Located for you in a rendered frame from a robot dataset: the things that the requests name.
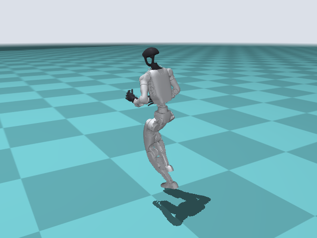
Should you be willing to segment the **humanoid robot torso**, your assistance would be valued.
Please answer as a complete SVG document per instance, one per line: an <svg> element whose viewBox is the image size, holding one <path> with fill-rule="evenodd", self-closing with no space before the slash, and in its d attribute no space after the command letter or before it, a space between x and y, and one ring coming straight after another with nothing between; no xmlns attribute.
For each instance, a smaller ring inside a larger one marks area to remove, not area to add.
<svg viewBox="0 0 317 238"><path fill-rule="evenodd" d="M161 65L160 65L161 66ZM160 119L160 125L166 124L171 119L171 111L168 110L165 104L172 100L172 89L169 74L166 68L152 70L149 69L146 73L150 73L151 80L149 81L148 92L154 104L157 104L158 110L155 111L154 117Z"/></svg>

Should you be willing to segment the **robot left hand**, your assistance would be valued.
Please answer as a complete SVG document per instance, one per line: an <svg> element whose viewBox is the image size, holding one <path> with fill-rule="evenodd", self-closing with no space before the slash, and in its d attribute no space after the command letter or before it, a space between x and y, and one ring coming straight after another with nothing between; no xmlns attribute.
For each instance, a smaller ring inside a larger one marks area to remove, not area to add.
<svg viewBox="0 0 317 238"><path fill-rule="evenodd" d="M131 93L130 93L130 90L128 90L127 92L127 95L126 95L126 98L128 101L130 102L134 102L134 99L138 99L137 97L135 97L135 95L133 94L133 89L131 89Z"/></svg>

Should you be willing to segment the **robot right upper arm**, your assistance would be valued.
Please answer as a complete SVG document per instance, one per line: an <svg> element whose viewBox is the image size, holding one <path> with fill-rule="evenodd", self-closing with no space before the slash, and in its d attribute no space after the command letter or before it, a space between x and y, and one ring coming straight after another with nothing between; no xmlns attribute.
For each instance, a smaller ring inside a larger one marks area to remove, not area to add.
<svg viewBox="0 0 317 238"><path fill-rule="evenodd" d="M179 87L179 85L178 85L178 83L173 75L172 69L171 68L166 68L166 69L167 69L168 74L169 74L171 86L173 86L172 94L177 95L180 92L180 87Z"/></svg>

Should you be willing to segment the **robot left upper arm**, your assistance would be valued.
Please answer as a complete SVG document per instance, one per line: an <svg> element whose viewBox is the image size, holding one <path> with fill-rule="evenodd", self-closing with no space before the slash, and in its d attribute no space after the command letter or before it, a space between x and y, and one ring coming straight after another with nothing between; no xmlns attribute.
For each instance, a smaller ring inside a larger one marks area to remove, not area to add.
<svg viewBox="0 0 317 238"><path fill-rule="evenodd" d="M140 91L142 96L141 104L148 104L149 97L148 97L148 88L149 88L149 81L151 80L150 73L145 73L140 76Z"/></svg>

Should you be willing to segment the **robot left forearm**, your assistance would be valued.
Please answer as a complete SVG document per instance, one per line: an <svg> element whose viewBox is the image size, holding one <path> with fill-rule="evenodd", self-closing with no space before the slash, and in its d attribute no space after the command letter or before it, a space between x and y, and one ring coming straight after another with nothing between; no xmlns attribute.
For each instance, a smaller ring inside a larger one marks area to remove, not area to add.
<svg viewBox="0 0 317 238"><path fill-rule="evenodd" d="M140 96L138 99L134 99L133 103L136 107L141 107L144 105L144 104L141 104L141 101L142 101L142 96Z"/></svg>

